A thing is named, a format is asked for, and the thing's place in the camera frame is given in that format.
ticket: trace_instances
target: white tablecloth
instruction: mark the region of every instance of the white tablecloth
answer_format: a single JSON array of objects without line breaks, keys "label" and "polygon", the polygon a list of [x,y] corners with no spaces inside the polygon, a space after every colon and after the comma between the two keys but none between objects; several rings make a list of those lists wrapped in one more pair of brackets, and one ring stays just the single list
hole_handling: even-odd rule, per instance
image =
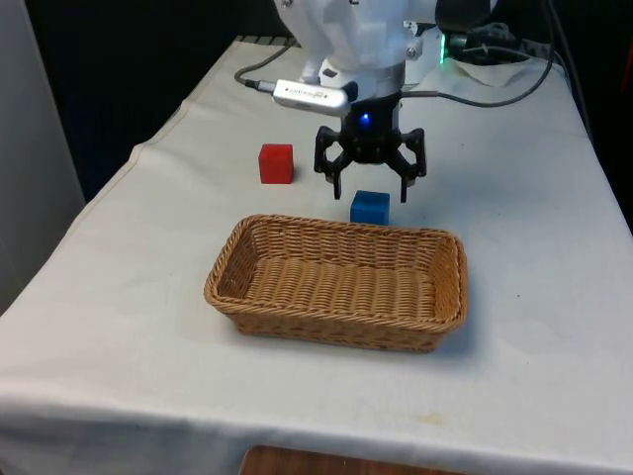
[{"label": "white tablecloth", "polygon": [[[0,319],[0,468],[11,474],[235,473],[254,444],[470,473],[633,473],[633,245],[557,71],[483,110],[407,100],[429,174],[398,203],[386,167],[343,196],[312,172],[319,125],[233,73],[233,45],[77,219]],[[293,49],[261,76],[297,75]],[[511,97],[450,64],[422,84]],[[261,186],[263,143],[292,143],[292,186]],[[428,355],[240,335],[202,288],[255,213],[345,221],[357,189],[392,222],[446,229],[469,257],[467,324]]]}]

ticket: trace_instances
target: blue cube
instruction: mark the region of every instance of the blue cube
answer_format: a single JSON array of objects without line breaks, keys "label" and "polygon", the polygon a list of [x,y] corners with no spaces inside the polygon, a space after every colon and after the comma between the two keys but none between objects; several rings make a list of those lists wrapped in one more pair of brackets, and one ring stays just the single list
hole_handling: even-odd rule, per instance
[{"label": "blue cube", "polygon": [[349,221],[367,225],[389,224],[389,194],[357,191]]}]

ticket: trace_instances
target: wooden floor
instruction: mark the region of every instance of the wooden floor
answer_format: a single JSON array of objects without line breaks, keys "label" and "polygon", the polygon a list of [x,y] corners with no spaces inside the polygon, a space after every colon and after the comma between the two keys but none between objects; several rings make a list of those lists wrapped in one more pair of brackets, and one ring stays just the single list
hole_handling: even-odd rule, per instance
[{"label": "wooden floor", "polygon": [[251,448],[240,475],[459,475],[275,447]]}]

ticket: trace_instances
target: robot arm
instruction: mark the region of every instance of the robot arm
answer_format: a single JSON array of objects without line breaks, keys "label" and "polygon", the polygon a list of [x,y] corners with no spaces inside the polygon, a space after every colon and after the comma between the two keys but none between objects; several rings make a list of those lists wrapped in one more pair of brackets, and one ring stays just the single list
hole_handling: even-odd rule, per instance
[{"label": "robot arm", "polygon": [[[466,32],[490,15],[497,0],[274,1],[309,58],[300,82],[280,80],[266,92],[283,106],[341,117],[340,132],[321,127],[316,135],[315,171],[333,183],[338,199],[341,171],[352,162],[386,164],[402,180],[404,203],[407,188],[426,175],[424,131],[403,134],[399,127],[406,60],[419,57],[410,54],[405,21]],[[326,151],[334,143],[342,153],[330,160]],[[414,163],[400,153],[402,145]]]}]

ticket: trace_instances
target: woven basket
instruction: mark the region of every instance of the woven basket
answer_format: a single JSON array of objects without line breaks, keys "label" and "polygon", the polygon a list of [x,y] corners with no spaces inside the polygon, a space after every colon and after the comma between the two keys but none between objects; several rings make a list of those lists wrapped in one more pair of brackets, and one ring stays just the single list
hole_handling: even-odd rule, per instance
[{"label": "woven basket", "polygon": [[466,318],[466,255],[442,231],[253,216],[205,298],[242,333],[428,352]]}]

